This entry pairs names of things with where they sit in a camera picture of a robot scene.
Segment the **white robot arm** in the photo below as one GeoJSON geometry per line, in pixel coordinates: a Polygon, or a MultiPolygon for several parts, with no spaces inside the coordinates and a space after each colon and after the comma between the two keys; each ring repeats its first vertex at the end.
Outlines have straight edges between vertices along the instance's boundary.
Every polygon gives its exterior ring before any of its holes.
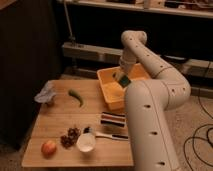
{"type": "Polygon", "coordinates": [[[120,69],[113,78],[125,89],[124,108],[135,171],[181,171],[164,112],[190,97],[186,78],[146,47],[143,31],[125,31],[120,69]]]}

